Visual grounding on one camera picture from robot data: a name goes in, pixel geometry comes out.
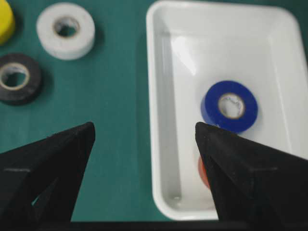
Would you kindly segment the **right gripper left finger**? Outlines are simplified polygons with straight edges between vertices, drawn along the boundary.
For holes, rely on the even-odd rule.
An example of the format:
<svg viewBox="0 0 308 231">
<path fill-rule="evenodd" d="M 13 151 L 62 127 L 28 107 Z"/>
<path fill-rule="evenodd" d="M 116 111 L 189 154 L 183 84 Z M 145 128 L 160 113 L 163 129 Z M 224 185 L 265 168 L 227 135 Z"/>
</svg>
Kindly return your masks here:
<svg viewBox="0 0 308 231">
<path fill-rule="evenodd" d="M 92 122 L 0 155 L 0 228 L 71 220 L 95 142 Z"/>
</svg>

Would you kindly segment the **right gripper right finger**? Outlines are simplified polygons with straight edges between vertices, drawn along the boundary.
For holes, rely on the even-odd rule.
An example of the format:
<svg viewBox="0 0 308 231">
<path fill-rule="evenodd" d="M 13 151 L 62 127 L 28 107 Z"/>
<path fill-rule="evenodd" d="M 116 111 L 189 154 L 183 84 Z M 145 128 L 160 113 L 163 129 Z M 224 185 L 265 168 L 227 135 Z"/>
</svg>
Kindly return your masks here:
<svg viewBox="0 0 308 231">
<path fill-rule="evenodd" d="M 195 125 L 195 140 L 220 221 L 308 228 L 306 159 L 203 122 Z"/>
</svg>

